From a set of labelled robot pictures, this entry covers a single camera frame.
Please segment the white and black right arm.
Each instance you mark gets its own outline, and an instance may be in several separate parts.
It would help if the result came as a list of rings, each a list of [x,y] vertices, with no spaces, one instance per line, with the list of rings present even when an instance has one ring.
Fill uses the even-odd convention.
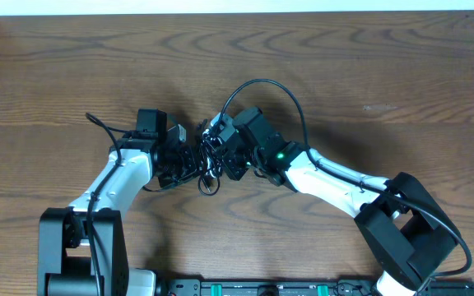
[[[362,174],[277,133],[261,140],[218,137],[215,143],[230,178],[239,180],[254,168],[274,185],[318,197],[352,217],[383,268],[374,287],[380,295],[417,294],[464,244],[454,223],[408,173],[392,179]]]

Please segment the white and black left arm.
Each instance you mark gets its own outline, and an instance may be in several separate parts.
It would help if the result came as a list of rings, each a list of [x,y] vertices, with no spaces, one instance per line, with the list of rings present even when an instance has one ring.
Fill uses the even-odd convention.
[[[48,208],[39,220],[39,295],[157,295],[154,271],[128,264],[123,218],[153,177],[162,190],[196,178],[191,146],[142,141],[111,151],[96,180],[69,206]]]

